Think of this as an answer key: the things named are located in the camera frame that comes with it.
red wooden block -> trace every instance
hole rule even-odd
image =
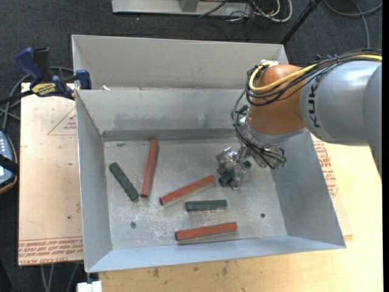
[[[173,200],[176,200],[178,198],[181,198],[182,196],[187,195],[188,193],[194,192],[195,190],[204,187],[205,185],[208,185],[214,181],[216,181],[215,176],[208,175],[207,177],[202,178],[197,182],[193,182],[187,186],[175,190],[174,192],[168,193],[167,195],[160,197],[159,201],[161,205],[165,205]]]
[[[186,229],[184,231],[177,231],[175,233],[176,240],[186,240],[209,235],[224,234],[225,232],[233,232],[238,230],[236,222],[224,223],[213,226],[206,226],[200,228]]]
[[[158,152],[158,141],[152,139],[148,150],[145,176],[143,178],[142,189],[140,191],[140,196],[143,198],[147,198],[150,192],[151,182],[154,176],[154,167],[156,165],[157,152]]]

clamp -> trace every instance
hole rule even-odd
[[[16,56],[16,63],[20,69],[32,77],[29,90],[15,94],[0,101],[8,103],[24,96],[35,94],[39,97],[59,96],[74,100],[75,91],[68,87],[62,79],[53,75],[49,64],[49,48],[32,49],[28,47]],[[79,69],[74,76],[75,89],[91,89],[91,78],[85,69]]]

blue clamp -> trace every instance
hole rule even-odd
[[[16,56],[16,63],[20,69],[32,77],[30,91],[37,96],[61,96],[67,99],[74,99],[74,90],[62,82],[61,78],[53,75],[49,64],[49,48],[33,50],[31,47],[22,50]],[[78,87],[91,89],[91,79],[85,69],[75,73]]]

yellow clamp label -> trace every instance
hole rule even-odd
[[[31,89],[31,91],[35,94],[39,94],[40,96],[53,93],[56,91],[55,83],[38,83]]]

dark green wooden block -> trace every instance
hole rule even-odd
[[[109,165],[109,169],[131,200],[135,200],[139,197],[138,191],[135,189],[134,185],[131,184],[123,170],[116,162]]]
[[[227,200],[188,201],[185,203],[188,212],[212,211],[227,208]]]

